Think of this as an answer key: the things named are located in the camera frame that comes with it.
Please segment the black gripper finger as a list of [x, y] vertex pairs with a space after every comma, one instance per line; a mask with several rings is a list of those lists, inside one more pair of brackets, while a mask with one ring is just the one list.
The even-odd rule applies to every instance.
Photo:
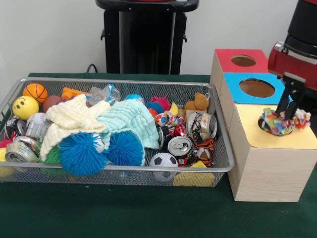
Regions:
[[285, 88], [280, 98], [279, 104], [275, 110], [277, 113], [287, 111], [287, 108], [290, 102], [289, 96], [294, 89], [294, 81], [292, 78], [285, 76], [283, 78], [283, 81], [284, 81]]
[[287, 86], [285, 89], [287, 90], [287, 99], [290, 95], [292, 95], [293, 99], [293, 101], [288, 104], [287, 109], [285, 110], [285, 119], [293, 119], [295, 112], [298, 109], [299, 104], [305, 94], [305, 87]]

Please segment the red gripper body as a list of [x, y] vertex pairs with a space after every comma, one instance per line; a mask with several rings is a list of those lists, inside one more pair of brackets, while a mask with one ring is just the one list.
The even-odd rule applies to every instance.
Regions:
[[316, 55], [290, 48], [282, 41], [276, 42], [270, 52], [268, 70], [280, 78], [301, 82], [306, 88], [317, 87]]

